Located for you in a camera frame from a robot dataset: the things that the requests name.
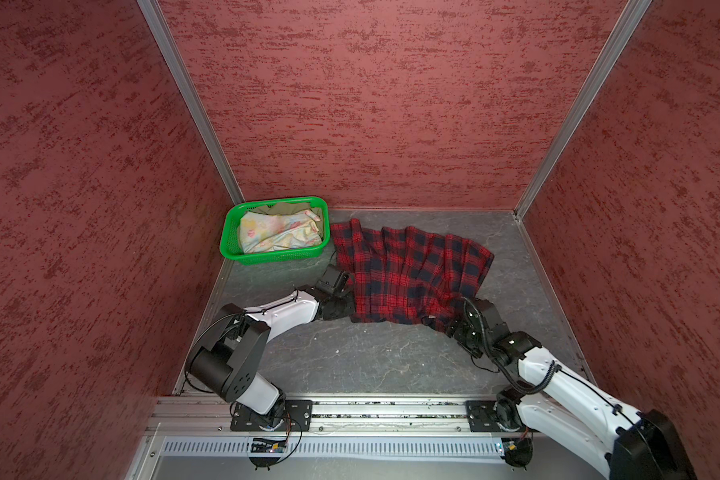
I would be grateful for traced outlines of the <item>red plaid skirt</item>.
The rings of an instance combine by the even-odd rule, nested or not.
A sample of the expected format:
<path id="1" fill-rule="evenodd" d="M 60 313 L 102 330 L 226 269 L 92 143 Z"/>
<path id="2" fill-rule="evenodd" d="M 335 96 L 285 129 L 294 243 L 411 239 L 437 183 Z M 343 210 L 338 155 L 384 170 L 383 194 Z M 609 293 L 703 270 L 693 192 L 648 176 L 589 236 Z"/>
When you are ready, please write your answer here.
<path id="1" fill-rule="evenodd" d="M 409 226 L 365 228 L 357 219 L 331 226 L 338 267 L 352 274 L 355 323 L 423 325 L 440 333 L 474 298 L 494 260 L 481 244 Z"/>

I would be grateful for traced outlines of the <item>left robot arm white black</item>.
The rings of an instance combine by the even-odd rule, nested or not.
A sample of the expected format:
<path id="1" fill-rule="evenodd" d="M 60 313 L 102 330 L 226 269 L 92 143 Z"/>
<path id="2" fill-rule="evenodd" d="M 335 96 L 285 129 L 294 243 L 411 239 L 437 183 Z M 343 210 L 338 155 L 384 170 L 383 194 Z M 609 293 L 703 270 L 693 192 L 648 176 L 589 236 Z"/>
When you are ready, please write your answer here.
<path id="1" fill-rule="evenodd" d="M 260 306 L 227 304 L 192 345 L 184 373 L 225 402 L 247 408 L 259 428 L 274 431 L 286 421 L 286 395 L 258 372 L 267 344 L 296 327 L 354 313 L 354 294 L 347 289 L 304 287 Z"/>

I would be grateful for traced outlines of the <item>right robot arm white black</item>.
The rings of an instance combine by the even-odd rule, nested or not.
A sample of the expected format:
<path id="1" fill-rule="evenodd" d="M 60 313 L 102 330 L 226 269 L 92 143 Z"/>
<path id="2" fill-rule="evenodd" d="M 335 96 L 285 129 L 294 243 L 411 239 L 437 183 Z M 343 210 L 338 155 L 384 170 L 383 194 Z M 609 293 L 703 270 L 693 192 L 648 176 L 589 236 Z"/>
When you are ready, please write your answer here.
<path id="1" fill-rule="evenodd" d="M 641 411 L 565 366 L 537 339 L 511 331 L 495 306 L 458 297 L 445 333 L 471 360 L 485 358 L 508 385 L 495 400 L 472 401 L 472 430 L 505 433 L 504 462 L 526 468 L 533 436 L 541 433 L 606 479 L 693 479 L 692 462 L 672 421 L 657 410 Z"/>

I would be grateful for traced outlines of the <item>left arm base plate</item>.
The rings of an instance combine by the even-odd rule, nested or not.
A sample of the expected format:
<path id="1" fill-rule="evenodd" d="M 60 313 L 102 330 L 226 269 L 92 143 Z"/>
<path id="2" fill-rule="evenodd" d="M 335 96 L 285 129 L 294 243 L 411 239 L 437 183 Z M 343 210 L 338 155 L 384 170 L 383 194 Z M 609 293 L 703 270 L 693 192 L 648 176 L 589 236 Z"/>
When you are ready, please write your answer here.
<path id="1" fill-rule="evenodd" d="M 231 409 L 230 430 L 233 432 L 286 432 L 291 427 L 306 432 L 310 428 L 311 400 L 278 400 L 273 408 L 260 414 L 236 403 Z"/>

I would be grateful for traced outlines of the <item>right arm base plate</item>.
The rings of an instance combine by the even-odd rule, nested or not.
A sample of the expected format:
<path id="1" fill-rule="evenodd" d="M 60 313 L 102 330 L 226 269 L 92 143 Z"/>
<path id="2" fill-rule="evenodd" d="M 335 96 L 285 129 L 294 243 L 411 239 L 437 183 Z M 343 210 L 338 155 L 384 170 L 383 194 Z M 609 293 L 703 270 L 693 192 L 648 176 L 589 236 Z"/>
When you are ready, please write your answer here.
<path id="1" fill-rule="evenodd" d="M 466 419 L 472 433 L 522 434 L 526 430 L 536 433 L 520 418 L 519 406 L 507 399 L 468 400 L 465 402 Z"/>

